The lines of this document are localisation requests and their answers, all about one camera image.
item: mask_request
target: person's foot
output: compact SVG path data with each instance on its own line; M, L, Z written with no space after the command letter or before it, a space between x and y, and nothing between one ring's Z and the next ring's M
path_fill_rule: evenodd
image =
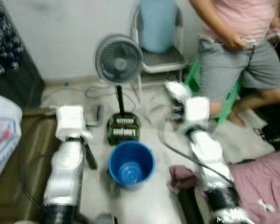
M247 127L244 121L234 111L229 114L229 120L238 126Z

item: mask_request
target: black metal bar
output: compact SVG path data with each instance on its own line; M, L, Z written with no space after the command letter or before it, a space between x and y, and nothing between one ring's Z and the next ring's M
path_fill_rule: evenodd
M118 96L120 115L124 116L125 115L125 108L124 108L124 105L123 105L122 87L120 85L117 85L116 90L117 90L117 96Z

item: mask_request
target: blue water jug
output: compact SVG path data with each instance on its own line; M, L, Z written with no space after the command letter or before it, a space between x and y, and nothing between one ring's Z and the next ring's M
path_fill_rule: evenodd
M140 44L145 50L162 54L174 45L176 14L175 0L140 1L143 20Z

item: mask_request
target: electric fan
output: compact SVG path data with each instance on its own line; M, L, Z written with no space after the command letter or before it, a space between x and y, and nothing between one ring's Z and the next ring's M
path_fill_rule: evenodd
M125 112L121 85L140 75L142 61L140 47L125 35L110 35L97 48L98 76L116 86L119 102L120 113L112 115L107 124L107 139L111 145L140 138L140 120L135 114Z

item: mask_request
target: gray shorts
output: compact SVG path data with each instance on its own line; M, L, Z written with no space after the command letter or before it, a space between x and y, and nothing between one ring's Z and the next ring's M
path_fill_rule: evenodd
M201 96L223 102L240 75L246 88L280 88L280 61L267 41L254 50L230 51L220 43L200 40L199 53Z

